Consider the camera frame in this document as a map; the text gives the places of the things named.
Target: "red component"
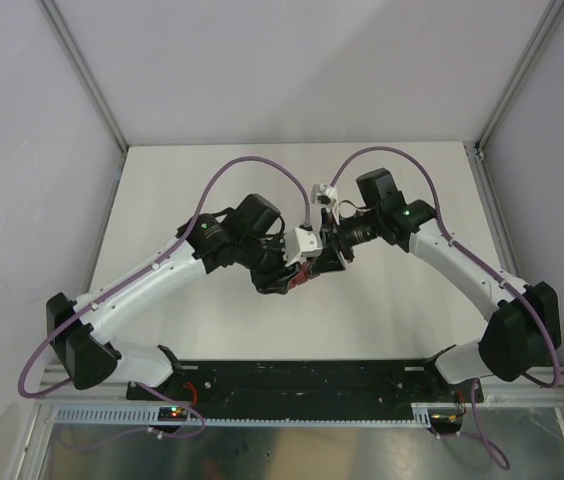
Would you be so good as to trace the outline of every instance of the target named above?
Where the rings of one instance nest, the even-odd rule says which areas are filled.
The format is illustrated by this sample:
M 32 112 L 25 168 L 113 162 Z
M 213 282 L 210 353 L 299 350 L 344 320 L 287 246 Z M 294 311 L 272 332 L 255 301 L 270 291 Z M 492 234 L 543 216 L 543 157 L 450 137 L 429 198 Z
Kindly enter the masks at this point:
M 304 262 L 302 264 L 302 268 L 300 269 L 300 273 L 298 273 L 295 277 L 291 279 L 289 282 L 289 290 L 293 287 L 297 287 L 298 285 L 302 285 L 310 280 L 309 278 L 309 268 L 311 267 L 311 262 Z
M 182 386 L 184 388 L 188 388 L 193 393 L 193 399 L 191 400 L 191 406 L 195 407 L 195 404 L 198 403 L 198 391 L 195 389 L 191 382 L 183 383 Z

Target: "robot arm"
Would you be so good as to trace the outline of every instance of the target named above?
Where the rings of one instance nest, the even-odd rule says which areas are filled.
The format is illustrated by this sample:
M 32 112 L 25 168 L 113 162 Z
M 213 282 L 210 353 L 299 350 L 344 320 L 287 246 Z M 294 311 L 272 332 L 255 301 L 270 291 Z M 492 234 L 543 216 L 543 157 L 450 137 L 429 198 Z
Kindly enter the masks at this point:
M 282 231 L 267 235 L 278 219 L 277 208 L 259 195 L 248 195 L 237 209 L 201 214 L 187 243 L 170 256 L 164 258 L 188 223 L 160 251 L 121 279 L 73 301 L 63 293 L 52 297 L 47 302 L 49 332 L 75 312 L 90 307 L 52 343 L 74 386 L 87 389 L 108 379 L 157 387 L 181 373 L 179 361 L 167 347 L 142 347 L 116 339 L 115 334 L 158 298 L 219 267 L 239 263 L 250 270 L 259 292 L 286 293 L 300 271 L 299 262 L 319 254 L 319 239 L 299 228 L 286 235 Z M 126 279 L 132 281 L 120 287 Z M 108 292 L 106 298 L 101 299 L 104 292 Z
M 330 186 L 316 186 L 314 198 L 323 205 L 321 228 L 325 251 L 312 263 L 309 278 L 333 270 L 343 270 L 354 258 L 353 247 L 381 237 L 406 253 L 424 260 L 453 283 L 475 305 L 488 322 L 481 339 L 451 346 L 431 359 L 435 370 L 449 384 L 495 374 L 513 381 L 547 355 L 538 327 L 508 284 L 523 296 L 539 314 L 554 346 L 561 343 L 557 295 L 546 283 L 530 286 L 500 267 L 496 280 L 448 240 L 440 229 L 435 210 L 422 200 L 406 204 L 393 177 L 379 169 L 357 179 L 365 208 L 353 217 L 337 221 Z M 319 192 L 327 197 L 320 199 Z
M 239 263 L 250 271 L 258 292 L 285 294 L 308 279 L 344 270 L 354 259 L 353 247 L 377 237 L 438 270 L 488 322 L 481 339 L 451 346 L 430 360 L 431 370 L 446 383 L 490 374 L 512 381 L 546 356 L 539 329 L 516 296 L 503 288 L 503 282 L 534 307 L 555 347 L 560 345 L 557 296 L 551 287 L 545 283 L 529 286 L 499 267 L 494 270 L 502 281 L 495 280 L 467 258 L 453 239 L 447 239 L 431 206 L 422 200 L 406 204 L 387 170 L 367 173 L 357 184 L 365 208 L 349 218 L 339 216 L 333 187 L 314 189 L 314 201 L 322 205 L 319 237 L 302 228 L 267 234 L 280 219 L 280 212 L 264 198 L 251 194 L 236 209 L 199 215 L 186 244 L 164 258 L 177 237 L 171 239 L 124 277 L 138 278 L 125 282 L 128 284 L 123 288 L 113 282 L 74 301 L 62 293 L 51 298 L 47 302 L 49 332 L 90 306 L 52 343 L 74 386 L 86 389 L 106 379 L 152 387 L 173 384 L 182 367 L 167 347 L 140 347 L 116 339 L 115 334 L 146 306 L 176 288 L 219 267 Z M 178 236 L 187 227 L 182 226 Z M 104 300 L 102 292 L 108 292 Z

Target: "white table surface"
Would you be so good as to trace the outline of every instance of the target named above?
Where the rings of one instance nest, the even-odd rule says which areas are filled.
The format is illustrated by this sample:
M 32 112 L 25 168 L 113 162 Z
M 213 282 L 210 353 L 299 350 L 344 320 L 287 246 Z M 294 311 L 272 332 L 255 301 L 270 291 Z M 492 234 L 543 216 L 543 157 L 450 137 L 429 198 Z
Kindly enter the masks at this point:
M 387 145 L 406 150 L 425 165 L 452 231 L 486 260 L 496 262 L 462 143 Z M 241 155 L 271 158 L 290 169 L 310 192 L 313 183 L 329 182 L 346 157 L 366 146 L 131 148 L 92 285 L 114 280 L 158 250 L 187 221 L 204 186 L 227 161 Z M 393 173 L 407 202 L 423 198 L 431 203 L 420 173 L 388 153 L 358 158 L 338 183 L 340 199 L 361 204 L 355 178 L 379 167 Z M 251 192 L 276 205 L 287 226 L 301 222 L 303 207 L 296 187 L 276 170 L 254 163 L 230 169 L 203 211 L 235 207 Z M 481 336 L 486 323 L 477 310 L 424 262 L 381 240 L 356 247 L 355 254 L 346 272 L 323 275 L 285 296 L 256 293 L 241 266 L 219 269 L 150 306 L 118 336 L 143 345 L 167 345 L 182 359 L 223 360 L 428 357 Z

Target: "black joint actuator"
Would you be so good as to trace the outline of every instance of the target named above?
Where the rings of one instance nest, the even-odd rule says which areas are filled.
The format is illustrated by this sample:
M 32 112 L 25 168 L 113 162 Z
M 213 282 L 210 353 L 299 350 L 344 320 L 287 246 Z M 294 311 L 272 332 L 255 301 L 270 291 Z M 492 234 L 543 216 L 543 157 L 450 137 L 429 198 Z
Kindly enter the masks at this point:
M 341 220 L 337 233 L 345 258 L 352 260 L 353 246 L 376 237 L 408 252 L 411 235 L 417 233 L 422 224 L 435 218 L 435 209 L 424 200 L 407 205 L 393 175 L 385 168 L 366 173 L 356 182 L 366 208 Z
M 264 236 L 279 217 L 280 211 L 271 202 L 251 193 L 226 216 L 222 226 L 237 244 L 242 244 L 247 237 Z
M 554 347 L 562 344 L 558 296 L 544 282 L 527 287 L 524 298 L 538 313 Z M 515 299 L 500 302 L 479 343 L 480 357 L 496 376 L 512 382 L 529 368 L 537 366 L 548 355 L 548 349 L 535 321 Z
M 188 226 L 187 222 L 178 229 L 178 237 L 184 234 Z M 206 273 L 235 263 L 234 249 L 231 248 L 234 242 L 224 227 L 210 213 L 198 216 L 186 240 L 195 251 L 194 257 L 201 259 L 204 263 Z
M 73 306 L 63 293 L 46 302 L 47 330 L 50 334 L 75 314 Z M 51 347 L 77 390 L 86 390 L 106 380 L 116 369 L 120 352 L 111 344 L 102 345 L 91 336 L 92 326 L 76 320 L 60 334 Z

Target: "white bracket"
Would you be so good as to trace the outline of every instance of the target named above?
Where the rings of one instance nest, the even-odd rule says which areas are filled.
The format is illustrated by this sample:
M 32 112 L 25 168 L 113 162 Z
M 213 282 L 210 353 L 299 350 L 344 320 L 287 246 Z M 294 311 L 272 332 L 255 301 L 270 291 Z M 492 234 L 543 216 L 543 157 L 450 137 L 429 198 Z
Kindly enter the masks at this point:
M 317 257 L 322 252 L 322 242 L 315 232 L 295 227 L 284 235 L 284 260 L 286 266 L 295 262 L 304 263 L 307 258 Z

